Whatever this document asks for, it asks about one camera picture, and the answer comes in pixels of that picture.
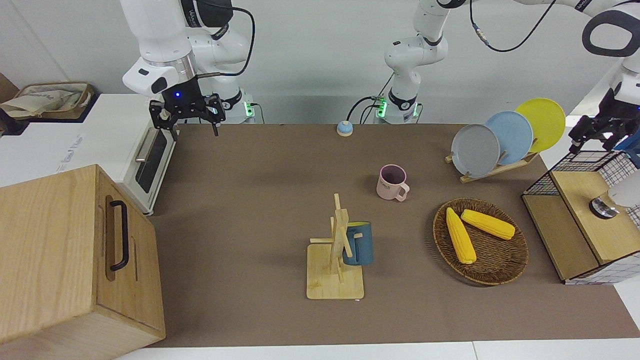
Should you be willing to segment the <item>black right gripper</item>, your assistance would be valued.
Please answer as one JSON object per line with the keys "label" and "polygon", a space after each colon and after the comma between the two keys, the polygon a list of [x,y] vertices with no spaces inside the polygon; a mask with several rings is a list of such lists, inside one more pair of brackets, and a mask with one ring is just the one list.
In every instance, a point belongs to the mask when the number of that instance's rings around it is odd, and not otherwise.
{"label": "black right gripper", "polygon": [[226,121],[226,111],[219,94],[204,98],[197,76],[165,89],[162,100],[149,102],[151,121],[155,129],[170,132],[174,142],[178,141],[178,117],[202,117],[211,124],[215,137],[219,135],[221,123]]}

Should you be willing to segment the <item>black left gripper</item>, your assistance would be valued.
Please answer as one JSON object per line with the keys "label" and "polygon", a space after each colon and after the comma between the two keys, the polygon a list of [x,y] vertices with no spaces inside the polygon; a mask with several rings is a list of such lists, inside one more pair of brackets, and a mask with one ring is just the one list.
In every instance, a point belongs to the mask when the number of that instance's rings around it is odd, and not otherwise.
{"label": "black left gripper", "polygon": [[[583,115],[569,131],[571,154],[578,153],[592,140],[601,142],[604,150],[612,151],[624,138],[631,136],[632,128],[639,127],[639,105],[617,100],[616,94],[613,88],[606,91],[602,98],[602,117]],[[602,126],[614,129],[602,135]]]}

